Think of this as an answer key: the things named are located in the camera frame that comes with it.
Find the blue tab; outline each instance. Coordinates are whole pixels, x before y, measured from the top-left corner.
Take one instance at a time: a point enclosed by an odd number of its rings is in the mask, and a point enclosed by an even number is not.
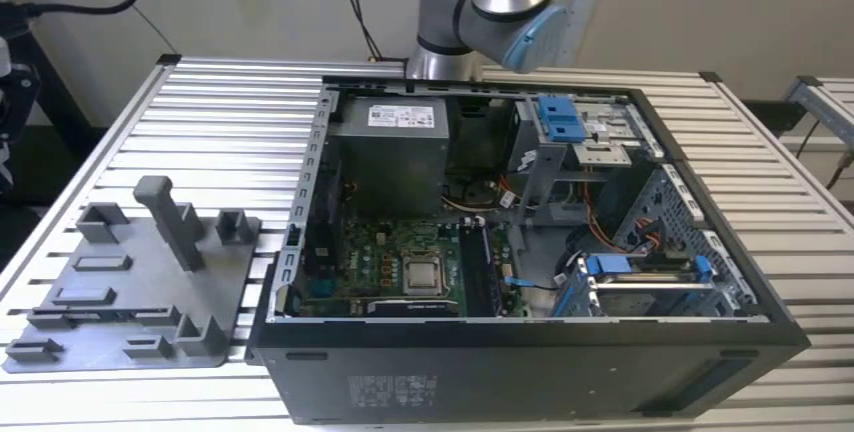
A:
[[[697,255],[693,257],[693,265],[696,266],[696,281],[709,282],[711,281],[711,264],[708,263],[708,259]]]
[[[517,287],[533,287],[533,282],[514,277],[504,277],[504,283],[506,285],[514,285]]]
[[[585,262],[586,262],[586,273],[589,275],[596,275],[600,272],[599,261],[596,260],[596,257],[586,258]]]
[[[566,97],[540,95],[536,98],[538,104],[538,117],[542,127],[552,142],[582,142],[586,131],[577,119],[574,105]]]
[[[629,274],[631,264],[624,255],[597,255],[599,268],[603,274]]]
[[[501,67],[526,74],[540,65],[548,64],[560,48],[565,26],[565,6],[548,5],[516,34],[501,57]]]

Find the motherboard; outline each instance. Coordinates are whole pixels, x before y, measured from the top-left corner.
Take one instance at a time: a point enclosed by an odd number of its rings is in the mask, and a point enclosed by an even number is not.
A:
[[[505,231],[477,230],[485,241],[472,258],[460,249],[470,229],[456,222],[346,220],[338,265],[308,279],[300,315],[465,317],[469,308],[477,315],[520,315],[518,291],[502,280],[513,275]]]

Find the blue plastic clip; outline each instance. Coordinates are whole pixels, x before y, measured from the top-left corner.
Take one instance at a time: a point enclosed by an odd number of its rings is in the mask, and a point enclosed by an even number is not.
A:
[[[586,274],[596,275],[599,272],[599,261],[595,257],[588,257],[584,262],[586,262]]]
[[[705,283],[711,281],[711,264],[703,255],[693,257],[693,265],[696,266],[696,282]]]
[[[516,287],[533,287],[533,282],[514,277],[504,277],[504,283],[506,285],[514,285]]]
[[[599,268],[603,274],[631,273],[631,264],[624,255],[596,255],[593,258],[599,262]]]
[[[548,139],[552,142],[582,142],[586,131],[577,119],[574,105],[566,97],[540,95],[536,98],[538,104],[538,117],[542,122]]]

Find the white wall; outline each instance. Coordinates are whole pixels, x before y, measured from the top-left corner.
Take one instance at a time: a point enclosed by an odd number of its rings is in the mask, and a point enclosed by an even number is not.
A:
[[[62,1],[109,5],[121,0]],[[417,0],[361,0],[386,56],[414,43]],[[364,60],[368,53],[346,0],[139,0],[138,8],[185,55]],[[50,14],[35,36],[89,118],[107,124],[168,52],[138,15]]]
[[[743,98],[854,77],[854,0],[597,0],[578,67],[712,70]]]

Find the orange wire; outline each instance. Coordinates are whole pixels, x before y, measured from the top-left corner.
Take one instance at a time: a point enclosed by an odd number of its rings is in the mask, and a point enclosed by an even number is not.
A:
[[[649,242],[652,242],[655,249],[657,249],[661,246],[660,240],[657,240],[653,236],[647,235],[645,238],[649,239]]]
[[[509,182],[506,182],[506,179],[504,178],[502,175],[498,175],[497,177],[497,185],[500,185],[504,188],[504,190],[506,190],[506,192],[512,193],[512,190],[509,189]]]
[[[589,228],[589,232],[592,233],[593,237],[599,239],[599,242],[601,242],[604,245],[607,245],[611,249],[616,250],[617,252],[627,254],[628,251],[621,247],[619,247],[611,241],[611,239],[607,238],[607,235],[601,230],[601,226],[599,225],[599,221],[596,220],[596,217],[592,215],[592,207],[589,205],[589,202],[591,202],[589,190],[586,189],[586,182],[581,183],[581,192],[584,194],[584,204],[586,205],[586,227]]]

